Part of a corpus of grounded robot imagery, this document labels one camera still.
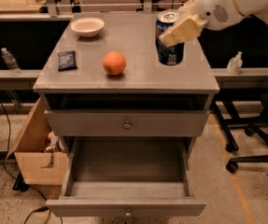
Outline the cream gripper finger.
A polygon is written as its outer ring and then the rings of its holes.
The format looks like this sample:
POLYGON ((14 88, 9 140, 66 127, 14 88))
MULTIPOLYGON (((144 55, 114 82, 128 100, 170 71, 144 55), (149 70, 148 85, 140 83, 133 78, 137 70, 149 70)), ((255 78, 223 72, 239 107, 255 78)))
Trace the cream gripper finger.
POLYGON ((181 16, 198 14, 197 1, 198 0, 189 0, 188 2, 186 2, 178 9, 179 14, 181 16))
POLYGON ((207 20, 199 15, 189 15, 167 28, 159 35, 159 39, 166 47, 173 47, 199 37, 206 24, 207 20))

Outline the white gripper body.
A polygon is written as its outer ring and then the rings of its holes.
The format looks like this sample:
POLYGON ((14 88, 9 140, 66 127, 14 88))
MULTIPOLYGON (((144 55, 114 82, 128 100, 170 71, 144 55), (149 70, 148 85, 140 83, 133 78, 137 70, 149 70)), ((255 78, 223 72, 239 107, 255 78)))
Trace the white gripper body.
POLYGON ((197 0, 196 9, 209 30, 220 31, 239 23, 245 15, 236 0, 197 0))

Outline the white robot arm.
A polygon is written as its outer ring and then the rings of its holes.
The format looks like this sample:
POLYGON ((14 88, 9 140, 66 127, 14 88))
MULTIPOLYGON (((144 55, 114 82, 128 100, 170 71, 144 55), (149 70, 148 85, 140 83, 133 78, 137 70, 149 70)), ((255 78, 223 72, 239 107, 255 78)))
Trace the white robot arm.
POLYGON ((167 47, 185 43, 199 37, 204 28, 220 31, 267 9, 268 0, 189 0, 159 39, 167 47))

